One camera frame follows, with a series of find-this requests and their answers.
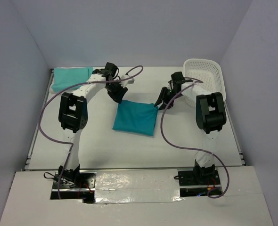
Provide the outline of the teal t-shirt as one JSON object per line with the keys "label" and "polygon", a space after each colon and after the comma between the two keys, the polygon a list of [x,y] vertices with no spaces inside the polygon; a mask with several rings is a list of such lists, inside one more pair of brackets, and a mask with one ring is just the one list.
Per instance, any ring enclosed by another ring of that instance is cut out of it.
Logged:
{"label": "teal t-shirt", "polygon": [[112,129],[122,132],[153,136],[158,107],[153,103],[123,100],[117,107]]}

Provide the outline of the light mint t-shirt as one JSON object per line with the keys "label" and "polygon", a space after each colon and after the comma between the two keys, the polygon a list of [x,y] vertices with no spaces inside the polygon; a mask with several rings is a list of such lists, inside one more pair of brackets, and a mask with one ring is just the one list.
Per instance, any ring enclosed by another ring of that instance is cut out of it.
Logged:
{"label": "light mint t-shirt", "polygon": [[53,69],[53,83],[49,88],[51,93],[57,93],[72,85],[86,82],[93,72],[92,67],[57,67]]}

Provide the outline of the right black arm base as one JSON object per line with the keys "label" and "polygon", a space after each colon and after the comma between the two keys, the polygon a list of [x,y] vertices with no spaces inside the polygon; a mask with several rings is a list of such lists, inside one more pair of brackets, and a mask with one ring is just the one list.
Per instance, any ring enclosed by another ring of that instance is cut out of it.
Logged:
{"label": "right black arm base", "polygon": [[197,160],[192,170],[179,171],[175,180],[179,181],[180,186],[216,186],[220,184],[218,171],[214,164],[210,166],[200,166]]}

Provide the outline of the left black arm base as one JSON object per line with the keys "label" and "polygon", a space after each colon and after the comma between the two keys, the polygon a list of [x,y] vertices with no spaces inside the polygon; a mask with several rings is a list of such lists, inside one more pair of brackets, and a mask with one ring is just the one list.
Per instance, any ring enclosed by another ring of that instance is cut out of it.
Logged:
{"label": "left black arm base", "polygon": [[80,165],[75,170],[63,170],[60,166],[58,172],[50,173],[45,172],[43,177],[53,181],[52,188],[59,189],[60,191],[71,190],[71,189],[87,189],[92,192],[95,189],[95,173],[81,172]]}

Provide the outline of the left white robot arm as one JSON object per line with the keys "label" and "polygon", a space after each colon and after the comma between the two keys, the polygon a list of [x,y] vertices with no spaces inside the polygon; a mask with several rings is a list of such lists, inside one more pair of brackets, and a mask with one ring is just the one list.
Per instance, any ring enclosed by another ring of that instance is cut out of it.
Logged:
{"label": "left white robot arm", "polygon": [[59,122],[64,131],[64,141],[68,143],[68,157],[58,169],[59,175],[69,187],[79,185],[80,162],[79,143],[82,130],[88,122],[88,103],[102,89],[117,103],[121,103],[123,96],[128,91],[127,85],[133,84],[134,79],[128,74],[115,80],[118,67],[107,63],[103,69],[95,69],[85,85],[71,93],[63,93],[60,99]]}

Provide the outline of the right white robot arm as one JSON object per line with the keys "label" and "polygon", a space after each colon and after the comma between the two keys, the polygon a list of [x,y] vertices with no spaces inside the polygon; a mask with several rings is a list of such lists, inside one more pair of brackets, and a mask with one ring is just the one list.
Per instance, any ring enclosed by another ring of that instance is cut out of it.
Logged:
{"label": "right white robot arm", "polygon": [[220,92],[205,90],[197,85],[201,80],[185,78],[182,72],[175,72],[167,87],[162,87],[154,106],[159,110],[173,107],[174,100],[185,96],[196,106],[196,124],[203,132],[203,151],[195,155],[193,179],[198,184],[204,184],[215,171],[214,150],[219,132],[227,122],[223,95]]}

